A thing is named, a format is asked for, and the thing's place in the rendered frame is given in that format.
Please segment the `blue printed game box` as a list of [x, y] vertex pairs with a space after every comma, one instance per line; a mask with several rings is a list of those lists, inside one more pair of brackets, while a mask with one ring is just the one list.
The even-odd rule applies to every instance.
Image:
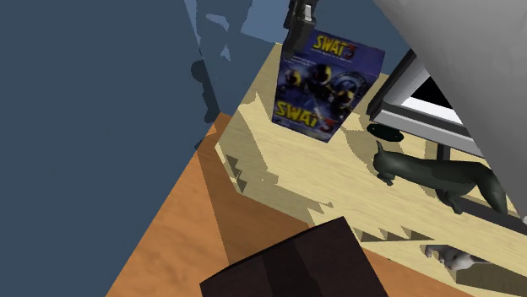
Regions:
[[377, 81], [385, 51], [314, 30], [280, 59], [272, 122], [328, 142]]

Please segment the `grey computer monitor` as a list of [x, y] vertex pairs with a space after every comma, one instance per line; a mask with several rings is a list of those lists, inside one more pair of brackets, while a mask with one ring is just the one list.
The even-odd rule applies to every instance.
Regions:
[[457, 149], [483, 154], [454, 109], [432, 103], [443, 93], [416, 54], [409, 50], [388, 76], [367, 107], [372, 122], [437, 144], [437, 157], [448, 159]]

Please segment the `pale wooden desk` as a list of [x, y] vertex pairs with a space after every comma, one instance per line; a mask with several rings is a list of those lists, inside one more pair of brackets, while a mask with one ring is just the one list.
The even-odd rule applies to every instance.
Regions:
[[[320, 142], [271, 120], [280, 45], [275, 45], [227, 125], [216, 151], [235, 189], [307, 224], [345, 217], [363, 248], [475, 297], [527, 297], [527, 229], [475, 212], [478, 191], [460, 215], [434, 192], [372, 167], [378, 141], [360, 103], [333, 138]], [[451, 271], [426, 245], [448, 245], [490, 264]]]

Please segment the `dark green animal figure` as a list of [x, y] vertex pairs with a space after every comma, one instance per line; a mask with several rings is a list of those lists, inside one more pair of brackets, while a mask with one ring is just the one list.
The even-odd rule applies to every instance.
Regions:
[[440, 192], [440, 199], [456, 214], [463, 213], [458, 198], [478, 188], [490, 207], [508, 212], [506, 192], [493, 171], [479, 162], [463, 160], [419, 159], [388, 151], [377, 143], [372, 165], [377, 178], [391, 186], [397, 177]]

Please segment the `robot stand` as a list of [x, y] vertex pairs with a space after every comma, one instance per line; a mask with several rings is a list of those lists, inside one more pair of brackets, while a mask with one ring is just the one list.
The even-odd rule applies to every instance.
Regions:
[[200, 288], [203, 297], [388, 297], [343, 217], [231, 264]]

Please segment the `white animal figure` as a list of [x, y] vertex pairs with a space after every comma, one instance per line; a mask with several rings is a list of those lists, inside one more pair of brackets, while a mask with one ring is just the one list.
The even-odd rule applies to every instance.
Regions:
[[425, 255], [432, 257], [433, 253], [438, 253], [438, 260], [451, 271], [460, 271], [472, 267], [474, 264], [490, 264], [478, 256], [471, 255], [455, 247], [448, 245], [426, 245]]

